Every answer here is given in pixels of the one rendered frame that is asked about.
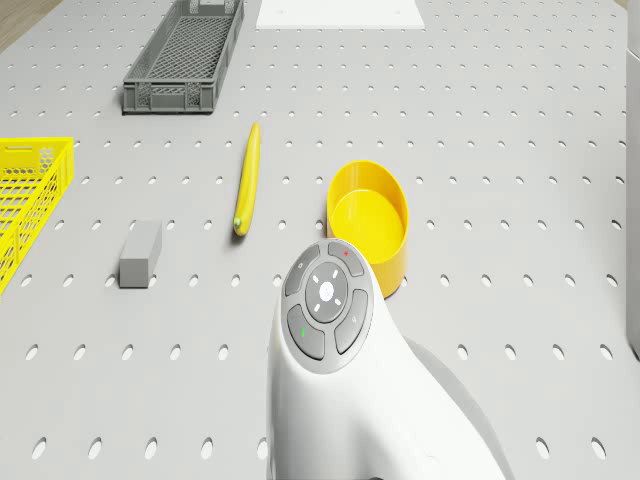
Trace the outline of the yellow bowl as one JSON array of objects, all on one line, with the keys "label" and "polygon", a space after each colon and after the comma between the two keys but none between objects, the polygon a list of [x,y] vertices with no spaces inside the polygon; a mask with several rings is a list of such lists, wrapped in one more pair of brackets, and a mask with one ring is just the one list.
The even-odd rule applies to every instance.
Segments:
[{"label": "yellow bowl", "polygon": [[362,253],[385,298],[395,293],[407,270],[409,211],[391,172],[369,160],[345,164],[329,185],[326,214],[327,235]]}]

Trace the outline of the banana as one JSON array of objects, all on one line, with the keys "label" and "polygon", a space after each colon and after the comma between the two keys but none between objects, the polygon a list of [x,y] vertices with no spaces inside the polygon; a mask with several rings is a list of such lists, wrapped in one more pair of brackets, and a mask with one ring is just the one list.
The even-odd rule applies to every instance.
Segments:
[{"label": "banana", "polygon": [[254,213],[260,166],[260,140],[260,126],[255,122],[247,141],[233,220],[234,232],[240,237],[248,233]]}]

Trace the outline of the grey cube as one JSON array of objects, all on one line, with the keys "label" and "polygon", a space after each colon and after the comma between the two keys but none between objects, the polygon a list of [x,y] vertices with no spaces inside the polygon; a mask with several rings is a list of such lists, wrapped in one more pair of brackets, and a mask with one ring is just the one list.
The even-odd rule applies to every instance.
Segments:
[{"label": "grey cube", "polygon": [[162,222],[140,220],[129,232],[119,259],[119,286],[147,288],[162,248]]}]

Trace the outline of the dark grey basket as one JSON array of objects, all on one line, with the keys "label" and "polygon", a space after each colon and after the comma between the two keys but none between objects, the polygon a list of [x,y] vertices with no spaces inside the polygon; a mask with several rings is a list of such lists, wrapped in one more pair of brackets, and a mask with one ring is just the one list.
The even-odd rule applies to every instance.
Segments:
[{"label": "dark grey basket", "polygon": [[124,114],[211,114],[244,20],[244,0],[175,0],[123,80]]}]

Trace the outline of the white board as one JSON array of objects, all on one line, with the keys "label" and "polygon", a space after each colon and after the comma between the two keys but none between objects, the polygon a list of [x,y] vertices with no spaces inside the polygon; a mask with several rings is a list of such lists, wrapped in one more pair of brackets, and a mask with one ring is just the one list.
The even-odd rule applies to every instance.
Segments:
[{"label": "white board", "polygon": [[258,29],[422,29],[415,0],[262,0]]}]

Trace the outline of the yellow basket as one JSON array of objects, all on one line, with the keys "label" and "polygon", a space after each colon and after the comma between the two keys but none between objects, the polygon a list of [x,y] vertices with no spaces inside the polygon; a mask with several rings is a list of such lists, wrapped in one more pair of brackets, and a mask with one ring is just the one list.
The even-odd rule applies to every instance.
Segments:
[{"label": "yellow basket", "polygon": [[0,138],[0,294],[73,177],[71,137]]}]

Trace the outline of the white cabinet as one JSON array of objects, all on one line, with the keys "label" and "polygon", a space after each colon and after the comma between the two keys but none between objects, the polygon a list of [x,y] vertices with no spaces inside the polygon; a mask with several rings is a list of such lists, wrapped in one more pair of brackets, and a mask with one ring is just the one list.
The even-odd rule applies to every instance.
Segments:
[{"label": "white cabinet", "polygon": [[626,50],[626,334],[640,360],[640,58]]}]

